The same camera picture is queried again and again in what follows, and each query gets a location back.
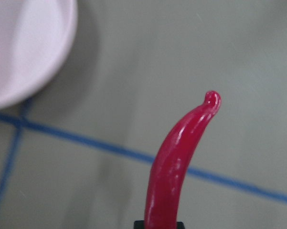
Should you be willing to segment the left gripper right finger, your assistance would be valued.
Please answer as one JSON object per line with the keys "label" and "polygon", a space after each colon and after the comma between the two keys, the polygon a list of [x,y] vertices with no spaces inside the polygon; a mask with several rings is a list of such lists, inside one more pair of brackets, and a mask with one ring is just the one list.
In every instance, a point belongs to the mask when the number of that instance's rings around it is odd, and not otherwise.
{"label": "left gripper right finger", "polygon": [[176,224],[176,229],[184,229],[184,223],[178,221],[177,224]]}

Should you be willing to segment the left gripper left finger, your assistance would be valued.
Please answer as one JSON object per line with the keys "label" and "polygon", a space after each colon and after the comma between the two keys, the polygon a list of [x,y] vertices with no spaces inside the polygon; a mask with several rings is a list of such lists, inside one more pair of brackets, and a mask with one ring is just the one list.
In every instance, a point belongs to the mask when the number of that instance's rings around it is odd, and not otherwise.
{"label": "left gripper left finger", "polygon": [[134,221],[133,229],[144,229],[144,221],[143,220],[136,220]]}

